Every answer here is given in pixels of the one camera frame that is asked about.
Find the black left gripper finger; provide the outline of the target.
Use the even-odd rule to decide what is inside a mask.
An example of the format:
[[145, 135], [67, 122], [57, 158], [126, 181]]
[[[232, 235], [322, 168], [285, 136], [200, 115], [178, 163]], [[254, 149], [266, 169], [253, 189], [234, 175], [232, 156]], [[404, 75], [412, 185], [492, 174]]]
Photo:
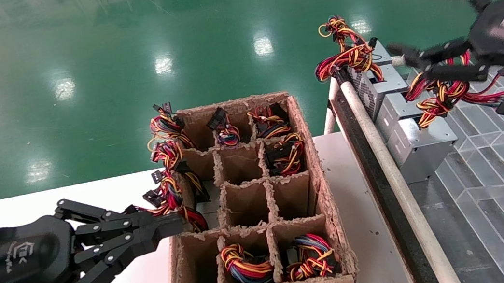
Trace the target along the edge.
[[182, 234], [185, 231], [179, 214], [157, 217], [143, 210], [124, 214], [70, 199], [62, 199], [57, 203], [55, 217], [80, 222], [75, 229], [75, 241], [86, 246], [102, 244], [127, 234], [145, 239]]

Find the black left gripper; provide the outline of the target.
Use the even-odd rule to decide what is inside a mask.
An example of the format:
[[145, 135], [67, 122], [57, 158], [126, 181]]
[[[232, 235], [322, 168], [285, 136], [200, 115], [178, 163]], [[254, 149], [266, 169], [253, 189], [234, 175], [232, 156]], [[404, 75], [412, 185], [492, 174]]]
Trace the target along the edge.
[[0, 283], [111, 283], [139, 256], [154, 252], [168, 233], [112, 238], [74, 256], [66, 216], [42, 216], [0, 228]]

